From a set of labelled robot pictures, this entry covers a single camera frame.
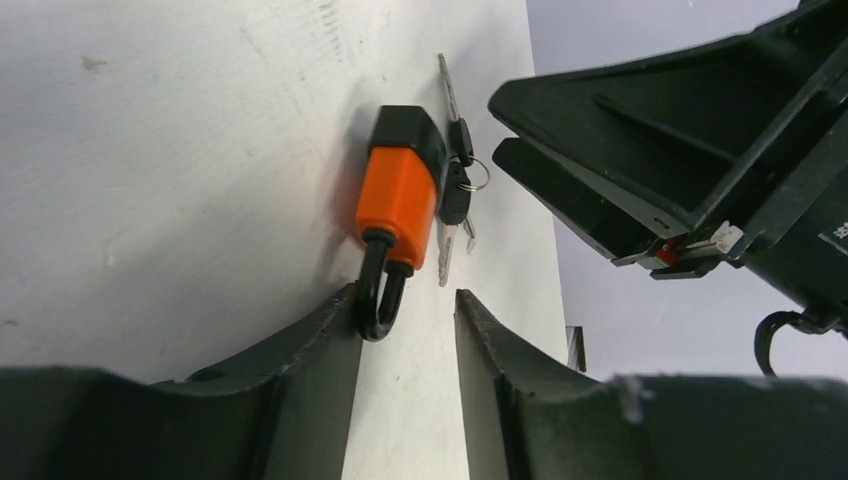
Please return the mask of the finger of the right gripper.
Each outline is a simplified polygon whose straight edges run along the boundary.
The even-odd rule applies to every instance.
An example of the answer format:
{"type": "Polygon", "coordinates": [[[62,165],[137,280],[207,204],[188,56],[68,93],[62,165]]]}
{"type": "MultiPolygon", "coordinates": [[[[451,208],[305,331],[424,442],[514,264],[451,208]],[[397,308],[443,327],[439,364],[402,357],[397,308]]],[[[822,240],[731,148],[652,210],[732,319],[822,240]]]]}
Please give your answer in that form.
{"type": "Polygon", "coordinates": [[[652,231],[529,143],[506,138],[493,161],[604,258],[634,260],[659,251],[652,231]]]}

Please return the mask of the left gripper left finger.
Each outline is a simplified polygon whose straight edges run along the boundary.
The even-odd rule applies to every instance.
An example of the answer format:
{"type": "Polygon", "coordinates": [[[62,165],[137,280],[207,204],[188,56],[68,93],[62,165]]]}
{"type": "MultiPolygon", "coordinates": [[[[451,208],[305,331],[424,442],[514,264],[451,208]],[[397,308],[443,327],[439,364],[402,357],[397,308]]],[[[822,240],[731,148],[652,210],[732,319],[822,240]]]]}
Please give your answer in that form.
{"type": "Polygon", "coordinates": [[[345,286],[183,381],[1,371],[5,479],[338,479],[362,341],[345,286]]]}

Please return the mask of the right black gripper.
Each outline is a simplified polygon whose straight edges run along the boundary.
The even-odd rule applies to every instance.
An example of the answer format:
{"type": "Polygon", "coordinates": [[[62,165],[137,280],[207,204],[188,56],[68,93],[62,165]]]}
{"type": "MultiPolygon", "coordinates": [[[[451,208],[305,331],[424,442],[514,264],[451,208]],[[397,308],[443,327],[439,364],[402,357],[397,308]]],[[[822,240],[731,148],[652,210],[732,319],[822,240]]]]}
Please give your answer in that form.
{"type": "Polygon", "coordinates": [[[656,279],[715,263],[767,282],[847,279],[847,4],[802,1],[670,54],[512,80],[490,112],[661,238],[726,216],[727,252],[673,242],[656,279]]]}

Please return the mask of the orange padlock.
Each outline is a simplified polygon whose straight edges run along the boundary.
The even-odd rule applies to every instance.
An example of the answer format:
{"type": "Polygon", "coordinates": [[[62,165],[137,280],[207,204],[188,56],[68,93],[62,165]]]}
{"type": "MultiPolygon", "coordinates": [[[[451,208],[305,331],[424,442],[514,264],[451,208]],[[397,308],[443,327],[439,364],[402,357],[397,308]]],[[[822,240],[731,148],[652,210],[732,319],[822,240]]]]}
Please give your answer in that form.
{"type": "Polygon", "coordinates": [[[423,266],[447,170],[445,142],[423,107],[379,108],[355,213],[365,252],[353,315],[367,341],[389,334],[405,283],[423,266]]]}

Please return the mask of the orange padlock key bunch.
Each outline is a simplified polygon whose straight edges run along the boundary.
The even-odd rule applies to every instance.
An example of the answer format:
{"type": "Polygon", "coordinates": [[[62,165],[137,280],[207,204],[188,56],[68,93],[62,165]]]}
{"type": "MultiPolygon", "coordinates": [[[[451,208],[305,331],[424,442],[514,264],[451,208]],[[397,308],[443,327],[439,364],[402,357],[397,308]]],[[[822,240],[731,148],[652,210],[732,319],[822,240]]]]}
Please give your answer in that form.
{"type": "Polygon", "coordinates": [[[460,114],[458,108],[447,59],[443,53],[438,53],[437,59],[447,96],[449,115],[447,125],[448,172],[441,206],[438,211],[438,219],[441,223],[438,282],[440,287],[446,287],[458,232],[463,230],[467,236],[465,247],[467,253],[471,253],[476,246],[476,229],[469,217],[471,199],[474,193],[488,185],[491,173],[489,168],[475,156],[467,121],[460,114]],[[478,164],[486,175],[485,180],[480,184],[473,184],[468,176],[467,170],[474,164],[478,164]]]}

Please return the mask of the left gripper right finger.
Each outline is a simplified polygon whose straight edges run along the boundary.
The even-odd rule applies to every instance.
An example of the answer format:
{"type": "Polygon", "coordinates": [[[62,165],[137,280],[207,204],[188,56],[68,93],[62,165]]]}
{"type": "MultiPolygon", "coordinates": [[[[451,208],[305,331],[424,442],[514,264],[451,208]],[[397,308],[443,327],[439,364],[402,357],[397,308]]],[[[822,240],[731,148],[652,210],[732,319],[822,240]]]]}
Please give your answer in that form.
{"type": "Polygon", "coordinates": [[[847,387],[822,378],[593,380],[455,297],[473,479],[843,479],[847,387]]]}

